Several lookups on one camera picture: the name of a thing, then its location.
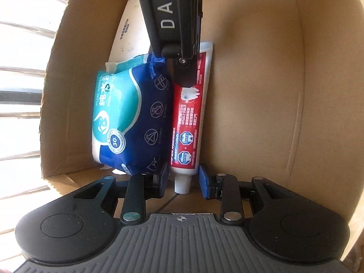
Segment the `toothpaste tube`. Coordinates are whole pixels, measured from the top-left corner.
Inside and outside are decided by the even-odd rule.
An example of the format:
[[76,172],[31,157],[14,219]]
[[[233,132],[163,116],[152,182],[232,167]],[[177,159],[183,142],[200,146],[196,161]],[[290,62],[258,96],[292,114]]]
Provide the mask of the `toothpaste tube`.
[[211,59],[212,42],[201,43],[196,85],[183,88],[174,84],[169,169],[175,175],[174,191],[178,194],[187,194],[190,191],[192,176],[198,173]]

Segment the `cardboard box flap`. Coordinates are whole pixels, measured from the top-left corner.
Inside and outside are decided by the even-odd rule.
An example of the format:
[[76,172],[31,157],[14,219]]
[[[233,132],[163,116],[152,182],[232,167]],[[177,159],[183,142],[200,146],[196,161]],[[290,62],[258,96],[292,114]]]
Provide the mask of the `cardboard box flap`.
[[96,167],[91,119],[98,70],[104,70],[127,0],[69,0],[43,90],[43,177]]
[[300,133],[305,58],[296,0],[203,0],[214,43],[201,161],[250,180],[289,180]]
[[347,219],[351,248],[364,225],[363,4],[297,2],[305,43],[305,102],[288,188]]

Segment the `blue wet wipes package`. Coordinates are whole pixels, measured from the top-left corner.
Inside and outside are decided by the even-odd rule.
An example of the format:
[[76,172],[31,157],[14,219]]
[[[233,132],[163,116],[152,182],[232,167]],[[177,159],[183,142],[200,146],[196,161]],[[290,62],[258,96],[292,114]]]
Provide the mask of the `blue wet wipes package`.
[[154,172],[168,153],[173,85],[165,58],[153,54],[99,72],[92,118],[92,154],[128,174]]

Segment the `screw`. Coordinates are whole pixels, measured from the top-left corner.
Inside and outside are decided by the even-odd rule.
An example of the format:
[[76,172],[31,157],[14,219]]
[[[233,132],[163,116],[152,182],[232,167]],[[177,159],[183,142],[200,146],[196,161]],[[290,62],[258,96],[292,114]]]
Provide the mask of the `screw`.
[[136,220],[139,220],[141,218],[141,215],[137,212],[127,212],[123,215],[123,219],[127,222],[135,222]]
[[228,211],[224,214],[224,218],[228,221],[236,221],[241,219],[241,214],[236,211]]

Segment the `white toothpaste cap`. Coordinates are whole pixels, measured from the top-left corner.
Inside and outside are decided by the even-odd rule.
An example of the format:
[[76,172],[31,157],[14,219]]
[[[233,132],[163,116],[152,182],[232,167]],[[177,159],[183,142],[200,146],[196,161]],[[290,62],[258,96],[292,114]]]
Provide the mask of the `white toothpaste cap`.
[[176,175],[174,178],[174,191],[177,194],[188,194],[190,192],[191,176]]

